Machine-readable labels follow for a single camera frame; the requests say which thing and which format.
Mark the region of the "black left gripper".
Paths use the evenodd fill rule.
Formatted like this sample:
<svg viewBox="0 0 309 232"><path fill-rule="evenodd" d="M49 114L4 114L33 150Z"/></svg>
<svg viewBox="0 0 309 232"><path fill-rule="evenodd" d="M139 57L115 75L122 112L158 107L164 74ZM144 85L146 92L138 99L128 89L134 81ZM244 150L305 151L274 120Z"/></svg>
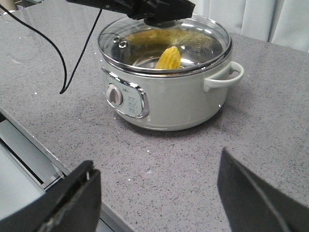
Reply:
<svg viewBox="0 0 309 232"><path fill-rule="evenodd" d="M154 27L172 27L182 19L191 18L196 6L189 0L70 0L69 3L125 14Z"/></svg>

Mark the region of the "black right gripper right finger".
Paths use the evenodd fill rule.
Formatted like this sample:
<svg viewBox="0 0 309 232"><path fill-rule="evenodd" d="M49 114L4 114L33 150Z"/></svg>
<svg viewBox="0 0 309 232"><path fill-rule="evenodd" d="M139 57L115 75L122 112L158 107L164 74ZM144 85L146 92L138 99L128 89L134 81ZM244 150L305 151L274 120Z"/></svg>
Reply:
<svg viewBox="0 0 309 232"><path fill-rule="evenodd" d="M309 208L222 150L217 188L233 232L307 232Z"/></svg>

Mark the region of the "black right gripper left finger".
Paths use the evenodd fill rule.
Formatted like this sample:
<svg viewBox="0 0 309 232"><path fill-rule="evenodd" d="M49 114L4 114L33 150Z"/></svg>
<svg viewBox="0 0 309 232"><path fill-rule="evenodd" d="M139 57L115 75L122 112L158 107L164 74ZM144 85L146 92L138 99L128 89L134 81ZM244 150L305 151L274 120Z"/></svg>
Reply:
<svg viewBox="0 0 309 232"><path fill-rule="evenodd" d="M100 209L100 171L86 160L33 203L1 220L0 230L94 232Z"/></svg>

